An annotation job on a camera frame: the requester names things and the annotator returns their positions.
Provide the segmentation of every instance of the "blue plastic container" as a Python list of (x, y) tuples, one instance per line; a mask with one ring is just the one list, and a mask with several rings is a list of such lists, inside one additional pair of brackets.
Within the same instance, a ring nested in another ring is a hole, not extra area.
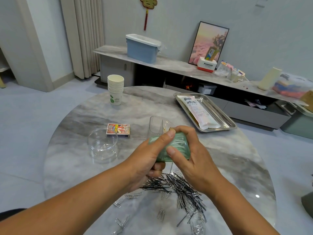
[(145, 63), (155, 63), (162, 43), (142, 35), (126, 35), (127, 56)]

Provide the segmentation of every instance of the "hanging ornament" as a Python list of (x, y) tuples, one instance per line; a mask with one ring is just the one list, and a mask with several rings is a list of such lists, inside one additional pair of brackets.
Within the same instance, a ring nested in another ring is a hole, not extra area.
[(144, 30), (146, 30), (149, 9), (154, 9), (154, 6), (157, 5), (157, 0), (140, 0), (140, 1), (142, 2), (143, 7), (147, 8), (147, 10), (146, 10), (145, 28), (144, 28)]

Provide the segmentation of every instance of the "round table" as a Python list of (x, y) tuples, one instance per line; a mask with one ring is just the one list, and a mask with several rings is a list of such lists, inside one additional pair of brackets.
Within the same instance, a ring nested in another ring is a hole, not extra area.
[[(109, 93), (93, 96), (74, 108), (55, 130), (48, 146), (44, 168), (46, 198), (51, 198), (78, 183), (125, 160), (147, 138), (151, 116), (167, 118), (174, 125), (193, 126), (176, 102), (175, 91), (148, 87), (125, 87), (122, 104), (112, 106)], [(130, 124), (130, 138), (119, 138), (119, 153), (109, 164), (94, 163), (88, 156), (87, 137), (93, 129), (108, 123)], [(272, 224), (276, 221), (276, 199), (270, 175), (248, 138), (240, 129), (211, 133), (198, 132), (221, 173), (236, 185), (245, 198)], [(172, 163), (163, 172), (169, 173)], [(212, 202), (202, 195), (207, 206), (207, 234), (231, 234)], [(157, 219), (160, 208), (165, 218)], [(185, 211), (177, 209), (177, 196), (161, 199), (160, 193), (144, 191), (138, 199), (113, 205), (87, 230), (86, 234), (111, 234), (118, 229), (116, 218), (130, 221), (124, 234), (190, 234), (188, 220), (179, 227)]]

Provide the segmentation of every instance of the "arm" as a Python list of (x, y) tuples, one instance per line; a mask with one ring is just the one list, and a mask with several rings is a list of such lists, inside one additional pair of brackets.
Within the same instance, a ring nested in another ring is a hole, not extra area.
[(155, 161), (174, 136), (170, 130), (151, 145), (146, 140), (121, 164), (0, 222), (0, 234), (83, 234), (124, 193), (161, 175), (165, 163)]
[(278, 235), (240, 191), (222, 176), (209, 152), (199, 142), (195, 129), (187, 126), (174, 129), (186, 134), (191, 151), (190, 160), (187, 161), (174, 147), (168, 147), (167, 153), (186, 180), (212, 200), (231, 232), (235, 235)]

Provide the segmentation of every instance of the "stack of paper cups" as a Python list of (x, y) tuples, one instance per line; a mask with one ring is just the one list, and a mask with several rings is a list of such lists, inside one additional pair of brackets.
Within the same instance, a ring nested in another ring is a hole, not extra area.
[(110, 93), (110, 102), (114, 106), (122, 103), (122, 94), (124, 90), (124, 78), (120, 75), (108, 76), (108, 90)]

